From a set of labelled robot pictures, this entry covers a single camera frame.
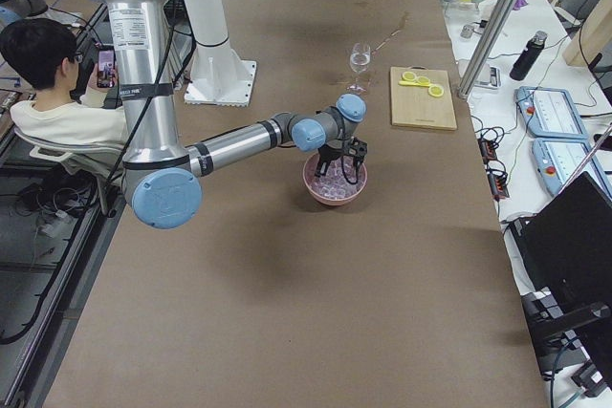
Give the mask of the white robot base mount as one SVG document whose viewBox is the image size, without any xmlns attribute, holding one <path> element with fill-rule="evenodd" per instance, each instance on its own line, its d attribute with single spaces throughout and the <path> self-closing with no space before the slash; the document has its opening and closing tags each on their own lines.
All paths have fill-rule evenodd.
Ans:
<svg viewBox="0 0 612 408">
<path fill-rule="evenodd" d="M 184 1 L 196 43 L 185 101 L 247 106 L 257 64 L 232 48 L 222 0 Z"/>
</svg>

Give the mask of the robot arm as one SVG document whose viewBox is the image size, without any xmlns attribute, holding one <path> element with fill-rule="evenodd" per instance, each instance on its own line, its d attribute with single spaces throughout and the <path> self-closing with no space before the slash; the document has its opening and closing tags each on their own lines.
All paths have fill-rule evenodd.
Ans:
<svg viewBox="0 0 612 408">
<path fill-rule="evenodd" d="M 292 142 L 330 160 L 345 154 L 366 106 L 355 95 L 313 116 L 281 113 L 210 140 L 182 146 L 175 117 L 174 34 L 164 15 L 169 0 L 101 0 L 109 13 L 120 71 L 119 95 L 128 139 L 122 156 L 123 193 L 136 216 L 156 228 L 184 224 L 197 212 L 199 180 L 214 170 Z M 256 63 L 230 44 L 221 0 L 184 0 L 192 30 L 189 103 L 245 106 Z"/>
</svg>

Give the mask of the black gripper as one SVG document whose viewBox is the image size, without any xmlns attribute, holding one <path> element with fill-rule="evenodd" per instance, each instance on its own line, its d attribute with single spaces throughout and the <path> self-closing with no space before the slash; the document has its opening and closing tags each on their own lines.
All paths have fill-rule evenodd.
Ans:
<svg viewBox="0 0 612 408">
<path fill-rule="evenodd" d="M 347 142 L 341 141 L 338 146 L 325 143 L 318 149 L 319 159 L 315 171 L 316 177 L 325 177 L 329 164 L 347 153 Z M 360 168 L 353 164 L 348 157 L 341 159 L 342 177 L 348 184 L 358 184 L 360 180 Z"/>
</svg>

